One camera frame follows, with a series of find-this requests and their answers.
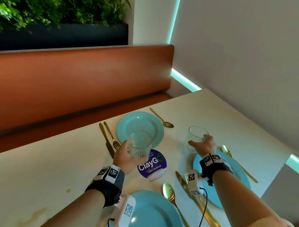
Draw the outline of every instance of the table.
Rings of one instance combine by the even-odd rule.
[[[155,148],[166,158],[167,173],[148,182],[137,169],[125,177],[123,193],[153,190],[162,193],[170,183],[176,202],[191,227],[199,224],[201,213],[185,194],[175,171],[183,175],[191,168],[194,154],[185,148],[188,127],[204,127],[217,144],[226,145],[233,157],[259,183],[250,181],[261,197],[293,150],[261,129],[208,89],[151,106],[163,119],[174,124],[165,128]],[[140,109],[151,113],[149,107]],[[121,116],[107,119],[115,135]],[[80,196],[102,166],[112,158],[98,123],[0,154],[0,222],[4,227],[37,227]],[[222,227],[230,226],[223,210],[209,205]],[[105,208],[99,226],[106,226],[112,208]],[[209,226],[204,219],[202,226]]]

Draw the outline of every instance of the turquoise plate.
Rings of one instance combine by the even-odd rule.
[[[225,154],[221,151],[217,150],[217,154],[219,154],[223,158],[225,158],[225,160],[230,164],[231,169],[233,170],[233,174],[240,181],[242,181],[243,184],[245,184],[247,187],[249,187],[251,189],[247,175],[242,170],[242,168],[239,166],[239,164],[233,158],[229,157],[227,154]],[[202,160],[202,158],[197,154],[193,161],[193,169],[197,170],[198,172],[202,172],[202,168],[199,164],[200,160]],[[208,183],[206,181],[203,183],[203,187],[205,190],[207,190],[209,201],[212,202],[215,206],[223,209],[215,187],[208,186]]]
[[[157,146],[164,137],[161,121],[147,112],[131,112],[123,116],[116,126],[116,134],[120,142],[124,142],[135,131],[146,131],[152,136],[152,148]]]
[[[159,193],[139,191],[129,227],[183,227],[175,207]]]

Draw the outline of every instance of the gold spoon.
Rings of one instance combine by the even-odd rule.
[[[229,151],[229,149],[227,149],[227,147],[224,146],[224,145],[222,145],[222,152],[223,152],[223,153],[226,153],[228,156],[230,156],[231,158],[233,158],[233,156],[231,155],[231,152]],[[257,181],[253,176],[251,176],[251,174],[248,173],[248,172],[243,168],[243,166],[241,166],[241,168],[242,168],[243,171],[249,176],[250,179],[252,179],[255,183],[258,183],[258,181]]]
[[[181,213],[180,209],[176,205],[176,201],[175,201],[176,195],[174,194],[174,190],[170,184],[165,183],[163,185],[163,195],[166,199],[169,200],[169,202],[171,202],[178,209],[178,211],[183,219],[183,222],[185,223],[185,226],[190,227],[190,225],[187,223],[186,219],[184,218],[183,214]]]
[[[166,127],[166,128],[173,128],[174,125],[171,124],[170,122],[167,122],[167,121],[164,121],[152,108],[150,108],[150,110],[158,117],[160,118],[162,121],[163,121],[163,125]]]

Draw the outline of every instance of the black cable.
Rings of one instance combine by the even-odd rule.
[[[108,219],[108,222],[107,222],[108,227],[110,227],[110,225],[109,225],[109,221],[110,221],[110,220],[111,220],[111,221],[115,221],[114,218],[109,218],[109,219]]]
[[[207,205],[208,205],[208,193],[207,193],[207,191],[206,191],[203,187],[199,187],[199,188],[202,189],[202,190],[204,190],[204,191],[206,192],[206,196],[207,196],[207,201],[206,201],[206,206],[205,206],[205,210],[206,210],[206,209],[207,209]],[[205,210],[204,210],[204,212],[202,213],[202,219],[200,220],[199,227],[200,227],[201,224],[202,224],[202,220],[203,220],[204,215],[205,215]]]

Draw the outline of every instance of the planter box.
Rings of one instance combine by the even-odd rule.
[[[0,51],[128,45],[128,25],[30,25],[0,32]]]

